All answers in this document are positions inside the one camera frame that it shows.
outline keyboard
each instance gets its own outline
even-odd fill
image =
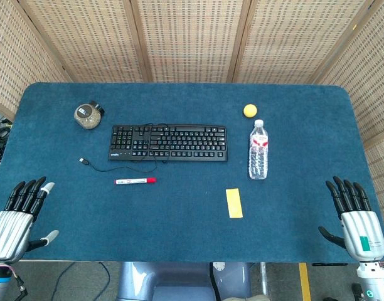
[[[221,125],[115,125],[109,160],[227,161],[227,149]]]

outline silver robot hand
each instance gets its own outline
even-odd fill
[[[58,235],[54,230],[46,237],[29,241],[30,231],[36,221],[44,199],[49,195],[54,183],[50,182],[40,188],[46,178],[27,184],[20,182],[8,197],[5,209],[0,212],[0,300],[8,288],[12,277],[17,281],[20,296],[19,301],[27,295],[22,279],[10,264],[17,262],[27,251],[48,245]]]
[[[384,301],[384,237],[378,216],[371,210],[365,190],[348,180],[333,177],[326,181],[333,197],[334,205],[343,227],[344,238],[330,234],[319,227],[320,233],[328,241],[344,248],[348,254],[360,262],[357,275],[360,279],[365,299]]]

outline yellow ball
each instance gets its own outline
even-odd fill
[[[245,108],[243,108],[243,114],[248,117],[252,118],[257,113],[257,108],[255,105],[252,105],[251,103],[249,105],[246,105]]]

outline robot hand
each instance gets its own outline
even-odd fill
[[[344,239],[330,234],[323,227],[319,227],[319,231],[325,239],[347,249],[348,254],[360,262],[356,274],[365,300],[384,301],[384,263],[378,262],[384,257],[384,237],[379,219],[358,183],[352,185],[338,177],[333,179],[338,191],[332,182],[326,181],[326,185],[333,197]]]
[[[46,177],[42,177],[27,184],[20,182],[0,212],[0,263],[12,264],[25,252],[48,245],[58,235],[54,230],[40,240],[29,241],[31,227],[54,186],[50,182],[40,189],[45,180]]]
[[[323,227],[319,227],[320,233],[328,241],[347,249],[355,260],[381,260],[384,257],[384,237],[378,216],[371,210],[365,191],[358,183],[352,185],[348,180],[333,179],[338,191],[332,182],[326,181],[326,185],[333,197],[344,239],[330,234]]]

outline water bottle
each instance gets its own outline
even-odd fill
[[[255,128],[249,137],[249,176],[254,180],[267,177],[267,153],[269,138],[263,128],[263,120],[255,121]]]

